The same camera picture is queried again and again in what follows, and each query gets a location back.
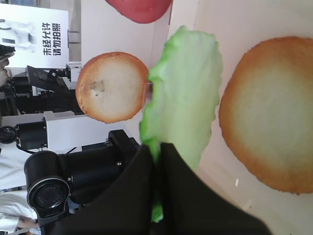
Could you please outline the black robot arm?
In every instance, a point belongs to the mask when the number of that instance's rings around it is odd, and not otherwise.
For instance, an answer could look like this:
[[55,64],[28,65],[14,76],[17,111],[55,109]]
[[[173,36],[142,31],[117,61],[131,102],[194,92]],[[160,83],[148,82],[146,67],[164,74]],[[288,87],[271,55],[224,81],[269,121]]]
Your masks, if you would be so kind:
[[268,235],[212,191],[170,143],[154,163],[123,130],[105,147],[41,151],[25,162],[27,201],[44,235]]

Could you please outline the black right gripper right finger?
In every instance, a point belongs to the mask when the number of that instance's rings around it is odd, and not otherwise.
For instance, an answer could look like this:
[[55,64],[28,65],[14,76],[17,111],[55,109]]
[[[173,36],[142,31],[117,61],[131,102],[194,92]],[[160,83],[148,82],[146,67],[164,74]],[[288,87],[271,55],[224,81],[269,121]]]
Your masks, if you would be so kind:
[[160,145],[158,163],[164,232],[167,235],[269,235],[258,218],[208,187],[171,143]]

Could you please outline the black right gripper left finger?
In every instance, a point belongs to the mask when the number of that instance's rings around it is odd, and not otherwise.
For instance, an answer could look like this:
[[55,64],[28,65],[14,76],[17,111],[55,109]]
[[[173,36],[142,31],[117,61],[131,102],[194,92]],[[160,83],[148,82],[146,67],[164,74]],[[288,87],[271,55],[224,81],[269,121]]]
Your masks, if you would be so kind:
[[116,181],[91,205],[42,227],[44,235],[148,235],[153,157],[142,145]]

